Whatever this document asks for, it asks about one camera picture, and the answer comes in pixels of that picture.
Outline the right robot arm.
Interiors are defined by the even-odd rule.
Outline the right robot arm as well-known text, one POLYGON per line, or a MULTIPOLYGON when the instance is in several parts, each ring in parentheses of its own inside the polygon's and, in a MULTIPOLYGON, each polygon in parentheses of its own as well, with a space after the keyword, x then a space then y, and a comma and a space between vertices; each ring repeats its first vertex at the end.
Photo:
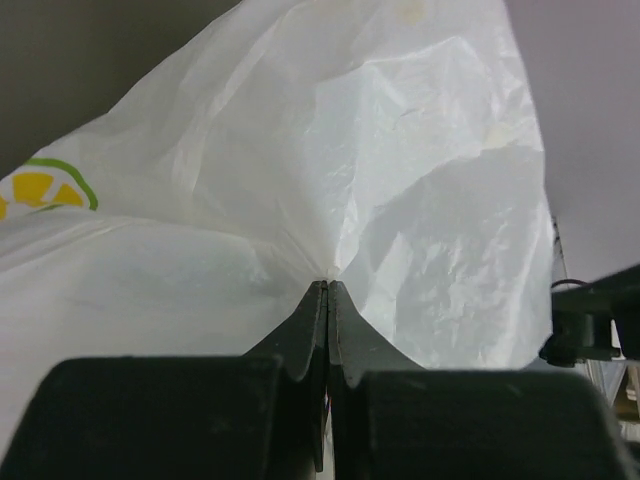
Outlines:
POLYGON ((639 267, 551 293, 552 334, 539 357, 556 367, 639 359, 639 267))

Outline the white plastic bag with fruit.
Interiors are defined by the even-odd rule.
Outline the white plastic bag with fruit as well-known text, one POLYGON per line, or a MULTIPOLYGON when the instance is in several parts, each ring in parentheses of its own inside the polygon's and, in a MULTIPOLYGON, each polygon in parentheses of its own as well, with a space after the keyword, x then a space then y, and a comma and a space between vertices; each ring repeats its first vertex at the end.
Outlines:
POLYGON ((500 1, 244 1, 1 182, 1 439, 57 363, 237 355, 310 283, 427 368, 550 333, 553 228, 500 1))

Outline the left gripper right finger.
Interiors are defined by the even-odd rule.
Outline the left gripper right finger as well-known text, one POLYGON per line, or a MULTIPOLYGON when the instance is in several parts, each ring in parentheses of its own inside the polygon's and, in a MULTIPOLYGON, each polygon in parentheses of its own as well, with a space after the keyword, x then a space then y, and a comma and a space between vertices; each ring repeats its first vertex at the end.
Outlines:
POLYGON ((585 378, 427 370, 328 288, 328 392, 339 479, 635 479, 639 462, 585 378))

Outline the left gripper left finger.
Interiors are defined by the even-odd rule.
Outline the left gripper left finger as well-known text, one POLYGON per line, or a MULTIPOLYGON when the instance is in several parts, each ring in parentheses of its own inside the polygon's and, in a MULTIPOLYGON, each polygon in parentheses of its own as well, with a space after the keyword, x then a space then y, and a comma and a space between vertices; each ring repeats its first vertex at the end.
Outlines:
POLYGON ((324 467, 328 286, 240 356, 76 358, 40 383, 5 479, 312 479, 324 467))

